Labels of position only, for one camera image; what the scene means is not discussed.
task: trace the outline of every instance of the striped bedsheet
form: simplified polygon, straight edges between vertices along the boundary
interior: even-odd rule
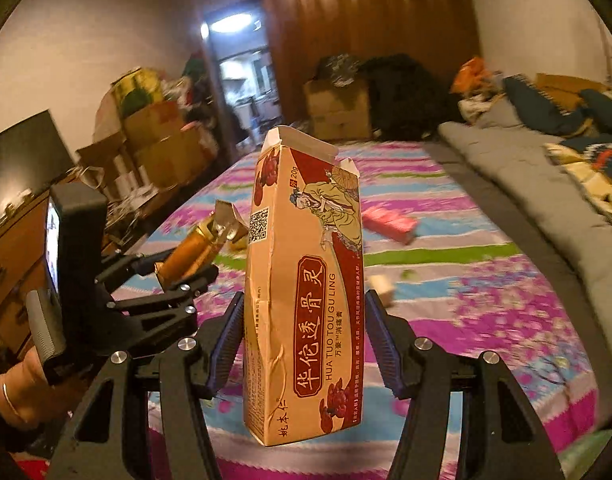
[[[390,312],[409,320],[417,335],[449,352],[502,355],[543,421],[558,452],[594,424],[596,381],[565,310],[545,277],[471,198],[417,143],[343,146],[361,172],[361,205],[380,205],[420,220],[417,238],[402,246],[364,230],[365,273],[396,283]],[[246,217],[255,155],[247,156],[180,207],[141,248],[145,253],[178,244],[216,198],[234,202]],[[243,290],[244,254],[221,254],[217,282],[196,301],[199,322],[221,314]],[[133,278],[118,299],[158,291],[153,276]],[[385,478],[408,402],[396,400],[382,382],[367,339],[362,423],[339,433],[286,446],[263,448],[242,422],[241,354],[218,397],[203,406],[225,479],[323,480]],[[442,478],[454,477],[459,450],[460,394],[453,394]],[[155,444],[161,443],[159,395],[150,397]],[[161,446],[153,463],[163,471]]]

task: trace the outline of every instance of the orange medicine box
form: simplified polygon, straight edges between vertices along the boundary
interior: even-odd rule
[[[244,307],[244,421],[264,446],[356,426],[363,396],[358,171],[270,130],[255,170]]]

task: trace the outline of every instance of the red box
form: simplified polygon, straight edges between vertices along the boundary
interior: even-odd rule
[[[361,221],[366,229],[392,238],[404,245],[415,238],[419,220],[384,207],[372,206],[361,213]]]

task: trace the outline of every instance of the display screen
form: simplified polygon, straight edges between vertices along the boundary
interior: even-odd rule
[[[0,218],[26,189],[39,195],[74,165],[48,111],[1,132]]]
[[[51,275],[52,286],[59,293],[57,284],[57,252],[60,239],[60,218],[57,215],[55,205],[50,199],[48,201],[48,213],[46,214],[46,264],[48,273]]]

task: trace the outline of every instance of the mattress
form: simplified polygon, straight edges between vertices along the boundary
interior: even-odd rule
[[[557,451],[596,423],[596,378],[582,342],[550,283],[444,169],[416,143],[362,143],[342,147],[361,172],[362,207],[379,205],[420,220],[409,246],[364,231],[365,273],[385,274],[396,284],[390,312],[404,317],[417,335],[447,351],[477,356],[497,351],[518,378]],[[191,225],[211,211],[216,198],[249,213],[255,155],[180,207],[140,248],[154,253],[177,245]],[[222,314],[243,289],[244,254],[220,254],[219,277],[196,300],[198,320]],[[116,299],[159,290],[153,276],[135,277]],[[383,385],[367,340],[363,420],[359,426],[307,442],[263,448],[242,417],[241,354],[227,386],[203,404],[219,468],[234,478],[385,478],[401,436],[408,401]],[[451,397],[442,478],[454,478],[461,396]],[[161,460],[159,396],[150,397],[153,464]],[[155,472],[166,478],[163,472]]]
[[[612,225],[546,156],[544,144],[559,142],[560,137],[523,126],[476,128],[458,123],[441,124],[439,133],[515,200],[582,280],[591,311],[569,315],[583,332],[599,380],[598,419],[604,423],[612,416]]]

